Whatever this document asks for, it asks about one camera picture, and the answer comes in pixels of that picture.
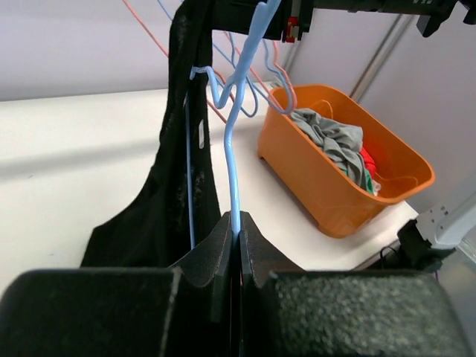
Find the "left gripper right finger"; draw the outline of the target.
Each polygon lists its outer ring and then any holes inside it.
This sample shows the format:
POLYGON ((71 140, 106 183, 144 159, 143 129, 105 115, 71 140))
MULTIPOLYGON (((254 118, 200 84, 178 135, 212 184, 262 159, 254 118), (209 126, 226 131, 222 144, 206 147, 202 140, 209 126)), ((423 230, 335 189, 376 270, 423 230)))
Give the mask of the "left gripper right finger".
POLYGON ((241 215, 242 356, 470 356, 446 291, 416 271, 305 271, 241 215))

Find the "green tank top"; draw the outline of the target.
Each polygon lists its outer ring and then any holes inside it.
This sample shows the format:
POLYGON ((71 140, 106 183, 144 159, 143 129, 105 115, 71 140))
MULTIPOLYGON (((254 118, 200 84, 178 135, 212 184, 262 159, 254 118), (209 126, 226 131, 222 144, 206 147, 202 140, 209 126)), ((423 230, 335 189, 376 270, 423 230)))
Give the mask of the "green tank top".
POLYGON ((350 178, 350 180, 359 186, 362 190, 367 191, 368 193, 373 194, 373 178, 370 172, 364 167, 362 170, 357 168, 357 170, 349 170, 341 168, 340 171, 350 178))

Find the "black tank top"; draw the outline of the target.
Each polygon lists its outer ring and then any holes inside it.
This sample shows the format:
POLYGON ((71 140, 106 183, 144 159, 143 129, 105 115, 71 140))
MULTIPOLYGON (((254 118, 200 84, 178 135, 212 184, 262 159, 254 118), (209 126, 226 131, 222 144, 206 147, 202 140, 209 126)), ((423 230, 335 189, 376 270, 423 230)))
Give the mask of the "black tank top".
POLYGON ((83 267, 168 267, 222 214, 213 179, 204 74, 212 63, 211 1, 184 1, 170 27, 167 108, 160 145, 138 196, 91 233, 83 267))

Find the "blue hanger of red top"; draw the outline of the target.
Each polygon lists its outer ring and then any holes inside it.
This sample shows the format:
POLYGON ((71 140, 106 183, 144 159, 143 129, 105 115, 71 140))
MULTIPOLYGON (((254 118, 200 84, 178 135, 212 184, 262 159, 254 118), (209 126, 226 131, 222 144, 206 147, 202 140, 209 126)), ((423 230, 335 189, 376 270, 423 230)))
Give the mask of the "blue hanger of red top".
MULTIPOLYGON (((267 41, 268 43, 268 48, 270 50, 270 62, 273 62, 273 45, 271 43, 271 41, 267 41)), ((274 79, 268 84, 266 85, 262 78, 260 77, 260 75, 254 70, 254 68, 251 66, 250 67, 250 72, 251 74, 253 75, 254 79, 257 81, 257 83, 260 84, 261 88, 266 92, 266 94, 262 94, 260 89, 258 89, 258 87, 254 84, 252 84, 252 91, 257 91, 263 98, 268 99, 268 95, 269 94, 272 94, 271 93, 271 88, 275 89, 275 88, 283 88, 283 85, 281 84, 280 80, 278 79, 277 75, 274 74, 274 79)), ((286 101, 286 105, 282 105, 283 108, 286 108, 287 107, 287 101, 286 101)))

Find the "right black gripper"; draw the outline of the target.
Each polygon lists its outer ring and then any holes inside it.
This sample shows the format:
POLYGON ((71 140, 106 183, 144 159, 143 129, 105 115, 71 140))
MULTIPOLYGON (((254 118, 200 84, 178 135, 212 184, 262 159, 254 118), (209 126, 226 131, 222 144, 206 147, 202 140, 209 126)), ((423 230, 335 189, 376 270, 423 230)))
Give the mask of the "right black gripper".
MULTIPOLYGON (((315 9, 418 16, 416 26, 421 35, 428 38, 449 18, 458 2, 458 0, 281 1, 264 38, 282 42, 302 40, 303 34, 310 31, 315 9)), ((246 34, 257 5, 257 1, 213 1, 213 29, 246 34)))

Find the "grey tank top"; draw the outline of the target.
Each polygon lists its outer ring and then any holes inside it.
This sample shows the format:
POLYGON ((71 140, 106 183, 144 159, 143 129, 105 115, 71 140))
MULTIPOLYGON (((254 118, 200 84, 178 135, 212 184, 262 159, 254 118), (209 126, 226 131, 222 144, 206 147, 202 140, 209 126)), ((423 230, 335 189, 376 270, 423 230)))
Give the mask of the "grey tank top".
POLYGON ((360 154, 364 132, 360 126, 325 118, 308 108, 290 114, 293 123, 338 167, 357 170, 364 168, 360 154))

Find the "red tank top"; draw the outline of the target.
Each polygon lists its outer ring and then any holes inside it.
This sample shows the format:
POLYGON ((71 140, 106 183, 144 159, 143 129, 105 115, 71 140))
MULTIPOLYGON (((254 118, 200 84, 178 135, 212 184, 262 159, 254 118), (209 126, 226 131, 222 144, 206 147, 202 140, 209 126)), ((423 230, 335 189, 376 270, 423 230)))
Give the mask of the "red tank top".
POLYGON ((364 161, 364 167, 369 172, 372 178, 375 177, 377 171, 377 165, 371 154, 364 148, 361 148, 360 154, 364 161))

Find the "white tank top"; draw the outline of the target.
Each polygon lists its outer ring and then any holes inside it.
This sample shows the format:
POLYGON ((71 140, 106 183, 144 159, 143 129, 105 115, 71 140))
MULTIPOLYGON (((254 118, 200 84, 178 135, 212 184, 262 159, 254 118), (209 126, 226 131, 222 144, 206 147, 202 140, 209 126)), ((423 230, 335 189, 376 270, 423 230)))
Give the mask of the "white tank top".
POLYGON ((378 196, 382 186, 377 181, 373 181, 372 186, 373 186, 373 195, 378 196))

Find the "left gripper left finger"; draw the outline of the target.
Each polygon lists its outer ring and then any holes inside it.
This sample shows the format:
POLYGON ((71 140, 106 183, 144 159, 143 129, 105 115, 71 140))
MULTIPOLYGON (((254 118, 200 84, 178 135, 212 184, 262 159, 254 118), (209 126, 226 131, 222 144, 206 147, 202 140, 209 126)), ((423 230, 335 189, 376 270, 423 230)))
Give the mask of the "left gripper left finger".
POLYGON ((228 356, 231 218, 168 268, 37 269, 1 298, 3 356, 228 356))

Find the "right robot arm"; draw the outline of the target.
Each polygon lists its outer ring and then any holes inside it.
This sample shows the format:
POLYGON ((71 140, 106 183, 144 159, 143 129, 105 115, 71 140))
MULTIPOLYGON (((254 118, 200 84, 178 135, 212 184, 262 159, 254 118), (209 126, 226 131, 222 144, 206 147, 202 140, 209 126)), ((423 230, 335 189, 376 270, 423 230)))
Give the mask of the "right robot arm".
MULTIPOLYGON (((289 115, 269 109, 258 140, 258 156, 335 239, 356 234, 390 206, 434 182, 429 163, 343 92, 325 85, 299 86, 300 106, 329 115, 364 132, 376 161, 377 195, 359 187, 312 142, 289 115)), ((406 222, 390 244, 361 262, 362 269, 436 272, 475 226, 475 179, 468 178, 441 205, 406 222)))

